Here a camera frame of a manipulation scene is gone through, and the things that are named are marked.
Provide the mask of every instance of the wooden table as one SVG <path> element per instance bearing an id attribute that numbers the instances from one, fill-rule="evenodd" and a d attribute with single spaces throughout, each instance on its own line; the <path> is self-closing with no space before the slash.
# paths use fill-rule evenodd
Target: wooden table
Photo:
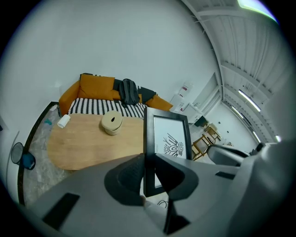
<path id="1" fill-rule="evenodd" d="M 143 152 L 143 120 L 123 117 L 119 134 L 108 135 L 100 121 L 102 115 L 70 114 L 63 129 L 54 125 L 47 152 L 59 168 L 78 170 L 120 157 Z"/>

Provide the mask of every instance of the black backpack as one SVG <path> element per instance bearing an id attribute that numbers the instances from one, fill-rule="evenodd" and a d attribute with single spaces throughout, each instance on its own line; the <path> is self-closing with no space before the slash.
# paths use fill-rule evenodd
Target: black backpack
<path id="1" fill-rule="evenodd" d="M 124 107 L 125 105 L 135 105 L 140 101 L 136 84 L 130 79 L 120 82 L 119 95 Z"/>

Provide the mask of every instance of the fluorescent light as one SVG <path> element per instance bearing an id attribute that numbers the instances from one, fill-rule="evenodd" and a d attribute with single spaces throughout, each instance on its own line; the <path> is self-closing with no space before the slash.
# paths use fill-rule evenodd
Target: fluorescent light
<path id="1" fill-rule="evenodd" d="M 261 109 L 259 108 L 259 106 L 258 105 L 256 105 L 256 103 L 254 102 L 254 101 L 252 101 L 252 99 L 250 98 L 250 97 L 248 97 L 245 93 L 243 93 L 241 90 L 239 90 L 239 93 L 243 96 L 243 97 L 245 97 L 257 110 L 258 110 L 258 112 L 260 112 L 261 111 Z"/>
<path id="2" fill-rule="evenodd" d="M 261 141 L 259 140 L 259 137 L 257 136 L 257 134 L 256 134 L 254 131 L 253 131 L 253 133 L 254 133 L 255 137 L 257 138 L 258 142 L 261 142 Z"/>
<path id="3" fill-rule="evenodd" d="M 242 119 L 244 119 L 244 117 L 240 114 L 240 112 L 238 112 L 233 106 L 232 106 L 232 108 L 234 109 L 234 111 L 235 111 L 238 115 L 241 116 Z"/>
<path id="4" fill-rule="evenodd" d="M 241 8 L 249 9 L 258 13 L 261 13 L 275 22 L 278 22 L 272 13 L 258 0 L 238 0 Z"/>
<path id="5" fill-rule="evenodd" d="M 280 142 L 282 140 L 282 138 L 279 135 L 276 135 L 276 139 L 278 142 Z"/>

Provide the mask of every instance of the black and white striped cushion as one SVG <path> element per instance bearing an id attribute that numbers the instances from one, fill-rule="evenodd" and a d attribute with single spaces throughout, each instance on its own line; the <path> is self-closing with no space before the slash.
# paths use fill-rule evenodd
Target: black and white striped cushion
<path id="1" fill-rule="evenodd" d="M 84 114 L 101 114 L 104 115 L 110 110 L 116 110 L 124 117 L 144 117 L 144 109 L 147 107 L 144 104 L 138 103 L 135 106 L 127 105 L 126 108 L 122 106 L 119 100 L 94 100 L 77 98 L 72 102 L 68 114 L 84 113 Z"/>

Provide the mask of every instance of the wooden chair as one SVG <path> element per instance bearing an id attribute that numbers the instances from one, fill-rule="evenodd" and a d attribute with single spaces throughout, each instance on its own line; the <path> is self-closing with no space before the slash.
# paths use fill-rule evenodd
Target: wooden chair
<path id="1" fill-rule="evenodd" d="M 205 154 L 207 154 L 207 150 L 208 150 L 208 147 L 210 145 L 212 145 L 213 143 L 211 143 L 208 138 L 203 134 L 198 140 L 196 140 L 191 148 L 192 148 L 192 151 L 193 153 L 195 154 L 193 160 L 197 160 L 198 158 L 204 156 Z"/>

